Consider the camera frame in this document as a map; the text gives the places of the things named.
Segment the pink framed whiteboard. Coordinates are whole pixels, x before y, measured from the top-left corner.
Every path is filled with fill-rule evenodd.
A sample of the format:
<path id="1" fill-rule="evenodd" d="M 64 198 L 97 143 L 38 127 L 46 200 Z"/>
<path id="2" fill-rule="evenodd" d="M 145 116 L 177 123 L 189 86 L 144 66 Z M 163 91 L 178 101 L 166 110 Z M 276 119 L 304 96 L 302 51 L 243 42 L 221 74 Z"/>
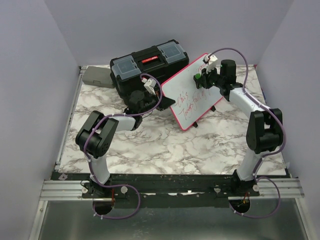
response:
<path id="1" fill-rule="evenodd" d="M 197 88 L 193 79 L 207 66 L 204 53 L 161 84 L 163 95 L 175 101 L 170 109 L 183 131 L 188 130 L 218 103 L 223 96 L 217 87 Z"/>

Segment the green black whiteboard eraser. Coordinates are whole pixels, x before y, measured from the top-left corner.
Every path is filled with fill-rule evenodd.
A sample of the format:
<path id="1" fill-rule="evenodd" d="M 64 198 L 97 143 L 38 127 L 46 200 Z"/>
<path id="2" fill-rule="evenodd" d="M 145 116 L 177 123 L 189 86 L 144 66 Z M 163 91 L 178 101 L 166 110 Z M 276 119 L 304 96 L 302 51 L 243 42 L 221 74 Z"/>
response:
<path id="1" fill-rule="evenodd" d="M 195 74 L 195 75 L 193 76 L 193 79 L 194 79 L 195 81 L 198 81 L 199 79 L 201 79 L 201 77 L 202 77 L 202 75 L 201 75 L 200 73 L 197 73 L 197 74 Z"/>

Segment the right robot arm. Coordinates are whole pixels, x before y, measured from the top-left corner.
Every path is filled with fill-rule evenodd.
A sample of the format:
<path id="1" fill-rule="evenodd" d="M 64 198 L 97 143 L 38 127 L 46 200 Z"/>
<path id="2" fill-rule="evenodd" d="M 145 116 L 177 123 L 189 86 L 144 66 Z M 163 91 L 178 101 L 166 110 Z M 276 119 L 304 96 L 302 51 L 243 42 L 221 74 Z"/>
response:
<path id="1" fill-rule="evenodd" d="M 219 89 L 219 93 L 228 102 L 236 105 L 247 117 L 246 144 L 248 149 L 241 165 L 232 175 L 230 191 L 241 196 L 248 187 L 254 185 L 255 175 L 264 157 L 275 152 L 284 144 L 283 114 L 278 108 L 269 108 L 248 93 L 242 83 L 237 82 L 236 62 L 222 60 L 220 69 L 216 68 L 217 58 L 206 55 L 203 58 L 205 68 L 194 75 L 198 89 Z"/>

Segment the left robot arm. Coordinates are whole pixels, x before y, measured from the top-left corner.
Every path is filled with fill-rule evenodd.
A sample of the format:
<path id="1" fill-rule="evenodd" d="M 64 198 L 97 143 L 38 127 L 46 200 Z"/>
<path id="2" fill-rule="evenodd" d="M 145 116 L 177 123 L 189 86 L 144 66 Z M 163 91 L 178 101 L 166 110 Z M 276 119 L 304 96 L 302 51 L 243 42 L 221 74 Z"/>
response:
<path id="1" fill-rule="evenodd" d="M 127 187 L 108 183 L 111 174 L 107 166 L 106 153 L 115 133 L 134 131 L 141 125 L 143 115 L 155 109 L 166 110 L 175 103 L 175 100 L 161 95 L 160 91 L 153 95 L 146 90 L 135 90 L 130 94 L 123 113 L 104 115 L 97 110 L 90 113 L 76 135 L 75 143 L 87 157 L 90 187 L 99 197 L 107 197 L 113 188 Z"/>

